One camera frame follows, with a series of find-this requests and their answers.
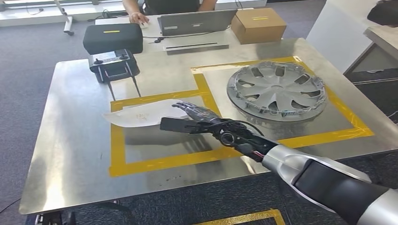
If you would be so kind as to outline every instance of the cardboard box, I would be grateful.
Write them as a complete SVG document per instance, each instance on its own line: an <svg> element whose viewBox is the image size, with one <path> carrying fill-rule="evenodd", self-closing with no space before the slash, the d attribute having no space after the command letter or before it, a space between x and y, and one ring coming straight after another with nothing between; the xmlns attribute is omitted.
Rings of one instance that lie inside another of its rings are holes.
<svg viewBox="0 0 398 225"><path fill-rule="evenodd" d="M271 8L238 10L231 29L241 44L277 41L282 38L286 23Z"/></svg>

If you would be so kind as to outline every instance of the robotic arm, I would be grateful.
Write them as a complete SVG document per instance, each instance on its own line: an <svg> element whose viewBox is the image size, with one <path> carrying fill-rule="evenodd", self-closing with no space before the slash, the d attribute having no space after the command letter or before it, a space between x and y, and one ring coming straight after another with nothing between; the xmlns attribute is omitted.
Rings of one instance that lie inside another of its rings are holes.
<svg viewBox="0 0 398 225"><path fill-rule="evenodd" d="M221 144L277 173L299 195L337 213L350 225L398 225L398 193L372 184L365 173L269 140L246 121L222 119L207 108L187 102L173 106L186 111L193 120L162 118L161 130L212 133Z"/></svg>

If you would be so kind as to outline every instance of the stainless steel tabletop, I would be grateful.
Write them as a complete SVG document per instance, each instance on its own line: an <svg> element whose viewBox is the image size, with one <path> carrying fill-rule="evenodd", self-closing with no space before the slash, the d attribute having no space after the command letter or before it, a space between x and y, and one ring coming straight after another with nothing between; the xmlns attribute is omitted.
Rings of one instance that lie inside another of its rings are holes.
<svg viewBox="0 0 398 225"><path fill-rule="evenodd" d="M398 60L398 27L374 26L364 33L370 40Z"/></svg>
<svg viewBox="0 0 398 225"><path fill-rule="evenodd" d="M260 121L237 111L228 100L226 82L241 62L291 56L326 83L325 110L311 120L287 123ZM268 137L318 156L339 159L398 149L398 127L304 39L171 56L146 53L136 59L143 98L137 98L131 79L112 82L116 99L136 98L113 102L113 109L176 92L175 98L216 104L223 117L256 123ZM230 63L235 64L211 66ZM208 67L191 69L200 66ZM111 110L110 101L107 86L97 83L87 60L56 65L20 203L22 214L267 171L233 150L217 151L220 144L208 135L161 132L158 126L111 126L102 117Z"/></svg>

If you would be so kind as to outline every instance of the computer mouse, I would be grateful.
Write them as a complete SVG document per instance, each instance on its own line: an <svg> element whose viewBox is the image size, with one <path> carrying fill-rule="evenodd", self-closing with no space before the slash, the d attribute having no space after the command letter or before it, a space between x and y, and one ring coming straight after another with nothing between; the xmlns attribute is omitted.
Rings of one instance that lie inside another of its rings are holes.
<svg viewBox="0 0 398 225"><path fill-rule="evenodd" d="M139 27L141 29L146 29L146 28L149 27L149 23L147 23L147 22L139 22Z"/></svg>

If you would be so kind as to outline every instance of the laptop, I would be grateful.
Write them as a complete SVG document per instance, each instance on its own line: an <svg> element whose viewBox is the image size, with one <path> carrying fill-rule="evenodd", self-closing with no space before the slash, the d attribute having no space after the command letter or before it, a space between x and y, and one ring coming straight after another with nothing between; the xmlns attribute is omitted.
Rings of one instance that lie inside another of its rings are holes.
<svg viewBox="0 0 398 225"><path fill-rule="evenodd" d="M222 31L228 28L237 9L161 15L163 36Z"/></svg>

